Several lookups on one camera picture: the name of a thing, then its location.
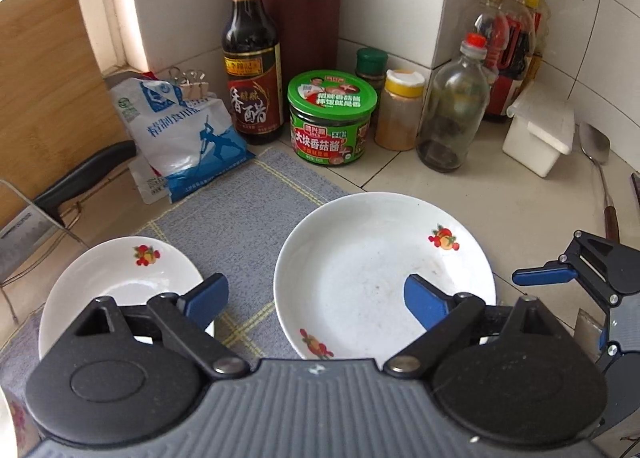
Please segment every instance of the fruit pattern on plate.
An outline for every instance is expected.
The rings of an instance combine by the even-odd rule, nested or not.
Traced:
[[[440,247],[446,251],[451,249],[457,251],[460,244],[456,241],[456,237],[449,229],[438,224],[438,228],[431,231],[433,236],[429,236],[429,241],[433,242],[436,247]]]
[[[326,349],[326,345],[319,342],[318,339],[316,339],[312,335],[309,335],[305,329],[300,329],[300,335],[302,335],[302,342],[306,344],[306,347],[309,348],[309,351],[322,361],[329,360],[334,356],[333,352],[330,352],[328,349]]]
[[[160,251],[155,251],[152,245],[139,245],[133,247],[136,257],[136,265],[144,265],[148,267],[149,264],[156,263],[156,260],[160,257]]]

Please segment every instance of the tiled countertop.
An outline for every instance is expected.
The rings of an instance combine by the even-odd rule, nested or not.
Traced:
[[[539,178],[502,152],[507,129],[508,125],[483,123],[465,164],[448,175],[425,167],[415,150],[388,151],[372,139],[365,155],[351,165],[331,169],[310,166],[349,193],[409,194],[455,216],[484,249],[494,271],[498,299],[513,304],[521,294],[511,283],[516,268],[535,267],[557,258],[576,229],[604,235],[604,220],[597,170],[579,148],[560,157],[547,178]],[[269,148],[298,159],[289,146],[288,128],[280,141],[255,146],[252,151]],[[632,169],[612,153],[604,171],[618,211],[620,238],[640,248],[640,210],[630,183]],[[168,199],[145,205],[125,169],[112,175],[82,202],[82,218],[74,231],[89,245],[130,234],[169,207]],[[43,264],[6,288],[21,321],[44,303],[57,277],[80,252],[74,241],[65,239]],[[575,281],[528,287],[526,293],[540,297],[567,327],[575,326],[578,308],[596,319],[604,318]],[[8,307],[0,298],[0,342],[13,330]]]

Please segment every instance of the gray gripper base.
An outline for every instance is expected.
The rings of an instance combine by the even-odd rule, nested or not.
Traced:
[[[586,441],[557,450],[499,448],[444,418],[417,380],[372,360],[279,361],[210,387],[198,409],[154,440],[84,450],[47,440],[31,458],[602,458]]]
[[[609,340],[623,352],[640,351],[640,294],[626,295],[609,314]]]

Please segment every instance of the green jar lid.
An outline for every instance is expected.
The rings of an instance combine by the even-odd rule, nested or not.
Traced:
[[[369,83],[337,70],[312,70],[295,76],[289,82],[287,96],[294,108],[335,121],[365,117],[378,101]]]
[[[365,47],[358,49],[356,56],[358,64],[356,72],[367,74],[368,76],[384,76],[386,72],[386,60],[389,56],[384,50]]]

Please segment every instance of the salt bag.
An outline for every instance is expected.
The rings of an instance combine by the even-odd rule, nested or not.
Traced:
[[[215,94],[185,100],[166,81],[133,78],[110,93],[140,152],[166,178],[172,202],[254,158]]]

